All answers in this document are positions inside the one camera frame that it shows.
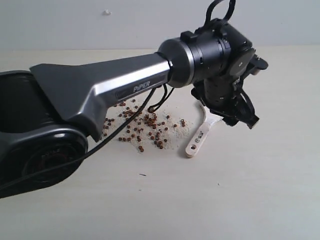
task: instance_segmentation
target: robotic arm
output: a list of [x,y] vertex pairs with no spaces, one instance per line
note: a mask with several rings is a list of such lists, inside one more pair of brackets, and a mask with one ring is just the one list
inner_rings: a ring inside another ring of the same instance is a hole
[[0,198],[70,176],[90,156],[87,137],[99,141],[108,108],[164,84],[192,84],[191,94],[211,113],[251,129],[259,118],[244,79],[268,64],[228,23],[236,0],[223,19],[211,20],[220,2],[209,6],[202,27],[166,40],[153,54],[0,73],[0,102],[12,103],[0,105]]

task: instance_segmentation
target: white wall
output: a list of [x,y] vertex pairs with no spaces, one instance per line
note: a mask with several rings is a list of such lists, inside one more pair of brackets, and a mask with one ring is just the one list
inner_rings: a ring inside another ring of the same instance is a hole
[[[202,25],[210,2],[0,0],[0,51],[157,48]],[[320,44],[319,9],[319,0],[238,0],[231,23],[256,46]]]

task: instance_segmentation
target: white table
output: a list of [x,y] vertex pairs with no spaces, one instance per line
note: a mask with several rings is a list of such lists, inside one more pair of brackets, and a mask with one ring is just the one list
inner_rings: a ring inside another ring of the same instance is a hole
[[[151,52],[7,52],[0,71]],[[245,81],[261,118],[253,130],[221,122],[193,159],[182,154],[189,139],[179,149],[143,154],[111,142],[62,183],[0,199],[0,238],[320,239],[320,46],[257,53],[269,69]],[[202,116],[190,89],[174,92],[165,110],[193,122],[195,131]]]

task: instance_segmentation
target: piper logo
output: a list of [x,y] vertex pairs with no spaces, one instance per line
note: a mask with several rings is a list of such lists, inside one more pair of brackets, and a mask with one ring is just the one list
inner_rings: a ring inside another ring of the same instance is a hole
[[133,88],[133,93],[139,92],[140,90],[143,90],[143,89],[145,89],[145,88],[147,88],[149,86],[150,86],[150,81],[147,81],[147,82],[142,83],[142,84],[140,84],[138,86],[135,86]]

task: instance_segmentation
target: tabletop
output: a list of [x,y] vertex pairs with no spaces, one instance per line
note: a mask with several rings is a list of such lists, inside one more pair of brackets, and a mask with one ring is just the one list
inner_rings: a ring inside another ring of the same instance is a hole
[[[2,52],[0,71],[152,52]],[[139,153],[133,143],[115,139],[65,181],[0,199],[1,239],[318,240],[319,53],[320,46],[258,47],[269,69],[244,84],[258,125],[249,130],[219,122],[194,158],[184,149],[203,112],[191,87],[176,89],[159,110],[160,117],[171,116],[168,124],[187,123],[169,136],[171,145],[159,149],[145,141]],[[157,90],[150,102],[161,95]],[[112,108],[107,116],[119,111]]]

